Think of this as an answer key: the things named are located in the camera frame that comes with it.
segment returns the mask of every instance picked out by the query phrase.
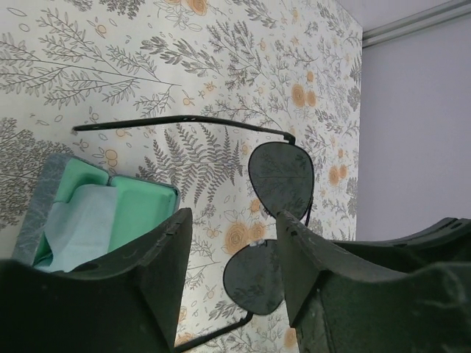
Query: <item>lavender wall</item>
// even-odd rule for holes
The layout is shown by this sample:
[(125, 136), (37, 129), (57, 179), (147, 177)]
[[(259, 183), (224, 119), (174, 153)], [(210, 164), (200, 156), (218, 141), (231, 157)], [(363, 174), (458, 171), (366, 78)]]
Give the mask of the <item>lavender wall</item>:
[(471, 17), (364, 50), (357, 240), (471, 218)]
[(338, 0), (364, 31), (390, 24), (449, 0)]

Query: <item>dark tinted lens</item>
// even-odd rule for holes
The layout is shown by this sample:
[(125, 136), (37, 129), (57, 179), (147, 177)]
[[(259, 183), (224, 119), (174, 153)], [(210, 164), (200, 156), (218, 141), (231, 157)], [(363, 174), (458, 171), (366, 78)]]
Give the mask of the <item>dark tinted lens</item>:
[(314, 188), (313, 165), (306, 151), (282, 142), (260, 145), (250, 156), (249, 175), (272, 216), (283, 210), (298, 219), (305, 215)]
[(260, 240), (235, 254), (224, 270), (224, 289), (246, 311), (273, 313), (283, 301), (277, 241)]

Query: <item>floral wallpaper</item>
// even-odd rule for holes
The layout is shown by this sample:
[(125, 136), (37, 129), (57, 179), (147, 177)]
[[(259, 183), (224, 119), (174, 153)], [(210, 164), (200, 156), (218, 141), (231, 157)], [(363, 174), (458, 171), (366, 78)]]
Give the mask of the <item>floral wallpaper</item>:
[[(275, 238), (249, 182), (274, 135), (210, 124), (71, 133), (199, 114), (289, 131), (313, 158), (310, 227), (354, 239), (361, 28), (334, 0), (4, 0), (0, 7), (0, 256), (41, 166), (73, 153), (170, 182), (194, 211), (176, 344), (244, 315), (222, 287), (239, 249)], [(195, 352), (295, 352), (284, 305)]]

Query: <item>dark green object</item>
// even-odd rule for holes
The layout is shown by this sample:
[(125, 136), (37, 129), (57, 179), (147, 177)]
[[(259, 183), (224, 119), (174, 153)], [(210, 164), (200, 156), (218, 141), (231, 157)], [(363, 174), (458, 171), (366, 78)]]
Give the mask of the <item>dark green object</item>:
[(0, 261), (0, 352), (173, 352), (191, 210), (72, 272)]
[(470, 238), (470, 220), (448, 218), (399, 240), (336, 245), (279, 214), (300, 352), (471, 352)]
[(175, 347), (175, 353), (186, 352), (247, 325), (255, 315), (272, 314), (283, 301), (277, 241), (258, 240), (232, 256), (224, 267), (224, 290), (242, 309), (244, 318)]

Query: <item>sunglasses temple arm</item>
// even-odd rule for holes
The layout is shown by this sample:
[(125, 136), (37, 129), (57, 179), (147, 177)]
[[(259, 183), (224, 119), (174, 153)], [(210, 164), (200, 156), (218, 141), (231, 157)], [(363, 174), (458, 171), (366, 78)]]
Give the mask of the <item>sunglasses temple arm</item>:
[(226, 333), (229, 333), (233, 331), (234, 329), (238, 329), (239, 327), (243, 327), (247, 325), (250, 322), (250, 320), (252, 320), (252, 318), (253, 318), (253, 313), (248, 312), (247, 315), (245, 315), (245, 318), (241, 319), (240, 321), (234, 324), (223, 327), (212, 333), (208, 333), (207, 335), (195, 338), (194, 340), (190, 340), (189, 342), (176, 346), (174, 352), (181, 353), (181, 352), (185, 352), (190, 349), (193, 349), (195, 347), (201, 346), (202, 344), (209, 342), (210, 340), (213, 340), (214, 338), (225, 335)]
[(208, 124), (219, 124), (239, 127), (241, 129), (248, 129), (252, 131), (268, 132), (269, 134), (281, 135), (290, 145), (296, 143), (296, 138), (289, 132), (280, 130), (267, 129), (266, 127), (255, 126), (250, 124), (241, 123), (233, 120), (226, 120), (221, 118), (211, 118), (208, 116), (199, 115), (174, 115), (174, 116), (163, 116), (161, 118), (148, 118), (148, 119), (136, 119), (136, 120), (124, 120), (124, 121), (111, 121), (108, 123), (98, 124), (86, 124), (74, 126), (74, 131), (91, 131), (91, 130), (109, 130), (109, 129), (128, 129), (130, 127), (140, 127), (149, 125), (162, 125), (162, 124), (175, 124), (175, 123), (208, 123)]
[(309, 225), (309, 218), (311, 217), (311, 208), (312, 208), (312, 204), (313, 204), (313, 199), (314, 199), (314, 198), (311, 198), (311, 202), (309, 202), (308, 214), (306, 215), (306, 221), (305, 221), (305, 223), (304, 223), (305, 226), (308, 226), (308, 225)]

